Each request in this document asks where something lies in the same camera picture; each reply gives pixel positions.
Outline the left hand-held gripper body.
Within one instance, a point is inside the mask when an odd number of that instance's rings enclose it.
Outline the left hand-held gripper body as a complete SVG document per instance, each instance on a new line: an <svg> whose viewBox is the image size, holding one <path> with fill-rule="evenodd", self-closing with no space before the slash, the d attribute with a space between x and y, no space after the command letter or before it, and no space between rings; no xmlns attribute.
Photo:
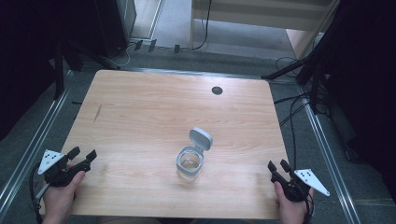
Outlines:
<svg viewBox="0 0 396 224"><path fill-rule="evenodd" d="M82 161L68 167L69 161L66 154L46 149L37 173L43 175L45 181L52 187L59 188L67 186L78 172L91 170L91 165L83 164Z"/></svg>

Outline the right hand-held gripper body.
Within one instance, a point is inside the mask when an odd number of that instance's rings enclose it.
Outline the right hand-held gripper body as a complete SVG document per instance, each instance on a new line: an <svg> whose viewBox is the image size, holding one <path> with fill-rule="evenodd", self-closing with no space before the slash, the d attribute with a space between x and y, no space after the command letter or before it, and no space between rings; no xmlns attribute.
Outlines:
<svg viewBox="0 0 396 224"><path fill-rule="evenodd" d="M289 201L295 203L305 201L311 189L325 196L331 195L311 169L292 171L290 181L287 181L277 170L272 171L271 174L271 181L280 183L284 195Z"/></svg>

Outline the clear jar with grey flip lid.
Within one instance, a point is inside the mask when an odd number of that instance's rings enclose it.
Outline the clear jar with grey flip lid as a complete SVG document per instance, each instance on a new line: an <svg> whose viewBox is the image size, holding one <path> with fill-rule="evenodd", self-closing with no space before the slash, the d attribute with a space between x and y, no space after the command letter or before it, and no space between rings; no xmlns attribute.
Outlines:
<svg viewBox="0 0 396 224"><path fill-rule="evenodd" d="M177 155L176 166L178 176L186 182L194 182L200 174L204 162L204 153L212 144L212 136L199 127L189 131L192 146L183 147Z"/></svg>

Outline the person's right hand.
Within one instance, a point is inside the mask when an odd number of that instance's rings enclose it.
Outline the person's right hand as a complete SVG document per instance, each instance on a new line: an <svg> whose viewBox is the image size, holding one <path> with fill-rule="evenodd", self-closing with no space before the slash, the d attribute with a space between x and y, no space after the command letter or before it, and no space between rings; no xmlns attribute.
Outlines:
<svg viewBox="0 0 396 224"><path fill-rule="evenodd" d="M279 224L305 224L308 220L308 215L313 209L312 199L307 197L308 203L292 202L286 198L279 182L275 182L274 187L277 197Z"/></svg>

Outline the person's left hand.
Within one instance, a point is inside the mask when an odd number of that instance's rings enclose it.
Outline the person's left hand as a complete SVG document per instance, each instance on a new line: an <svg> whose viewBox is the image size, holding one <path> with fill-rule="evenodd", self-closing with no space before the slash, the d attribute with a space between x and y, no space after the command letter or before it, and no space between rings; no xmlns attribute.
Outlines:
<svg viewBox="0 0 396 224"><path fill-rule="evenodd" d="M49 189L44 194L46 214L42 224L66 224L71 216L73 201L78 187L85 177L83 171L78 172L66 187Z"/></svg>

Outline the black metal stand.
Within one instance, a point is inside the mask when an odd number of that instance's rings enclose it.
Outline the black metal stand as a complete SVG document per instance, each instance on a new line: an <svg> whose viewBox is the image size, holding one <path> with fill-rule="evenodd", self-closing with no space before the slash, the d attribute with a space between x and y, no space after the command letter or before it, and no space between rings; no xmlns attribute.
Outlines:
<svg viewBox="0 0 396 224"><path fill-rule="evenodd" d="M82 61L78 56L78 45L69 39L60 41L55 46L55 100L58 100L64 91L64 61L72 70L80 71L82 68Z"/></svg>

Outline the black tripod stand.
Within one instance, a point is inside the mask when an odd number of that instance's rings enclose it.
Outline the black tripod stand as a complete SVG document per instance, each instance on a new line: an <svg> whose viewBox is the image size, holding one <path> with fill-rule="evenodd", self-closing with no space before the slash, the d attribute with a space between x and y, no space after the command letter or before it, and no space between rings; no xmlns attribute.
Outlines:
<svg viewBox="0 0 396 224"><path fill-rule="evenodd" d="M347 4L348 1L338 0L338 6L336 7L332 22L324 36L307 56L273 74L261 76L261 79L273 80L301 67L296 82L298 85L305 85L309 80L313 81L309 95L309 105L314 113L318 112L318 86L320 79L324 76L325 68L335 54L336 45L342 39L341 30L344 19L350 11L350 6Z"/></svg>

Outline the black cabinet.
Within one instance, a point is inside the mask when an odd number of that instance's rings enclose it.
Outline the black cabinet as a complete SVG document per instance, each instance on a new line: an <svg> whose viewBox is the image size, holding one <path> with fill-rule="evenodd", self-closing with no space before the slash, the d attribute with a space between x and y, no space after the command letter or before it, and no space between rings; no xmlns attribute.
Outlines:
<svg viewBox="0 0 396 224"><path fill-rule="evenodd" d="M137 16L134 0L94 0L99 19L101 54L115 56L126 49Z"/></svg>

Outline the aluminium floor rail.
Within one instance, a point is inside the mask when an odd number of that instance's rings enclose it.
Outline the aluminium floor rail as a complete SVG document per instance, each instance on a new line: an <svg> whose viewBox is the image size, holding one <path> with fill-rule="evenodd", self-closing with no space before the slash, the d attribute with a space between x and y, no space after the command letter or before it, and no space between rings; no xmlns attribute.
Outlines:
<svg viewBox="0 0 396 224"><path fill-rule="evenodd" d="M60 94L57 100L53 100L51 102L45 117L41 120L33 138L23 151L18 165L16 166L8 182L5 184L5 187L0 192L0 210L6 210L6 207L12 203L16 193L21 187L23 179L29 172L30 166L34 162L43 141L45 140L53 122L64 105L64 101L70 92L71 82L74 80L74 77L75 75L71 70L66 73L64 92Z"/></svg>
<svg viewBox="0 0 396 224"><path fill-rule="evenodd" d="M346 217L346 222L347 224L361 224L360 216L347 188L345 179L343 178L334 155L332 154L332 148L329 145L329 141L323 131L319 118L308 105L310 103L308 99L304 98L303 103L305 104L306 114L314 135L317 138L318 146L332 180L338 201Z"/></svg>

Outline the white desk frame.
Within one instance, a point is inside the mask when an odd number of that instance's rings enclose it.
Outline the white desk frame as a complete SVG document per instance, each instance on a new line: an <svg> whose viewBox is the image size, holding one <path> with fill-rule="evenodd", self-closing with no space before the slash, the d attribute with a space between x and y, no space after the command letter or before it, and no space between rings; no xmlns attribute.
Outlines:
<svg viewBox="0 0 396 224"><path fill-rule="evenodd" d="M340 0L191 0L191 30L194 19L283 28L287 30L297 58L302 57L316 36L332 20Z"/></svg>

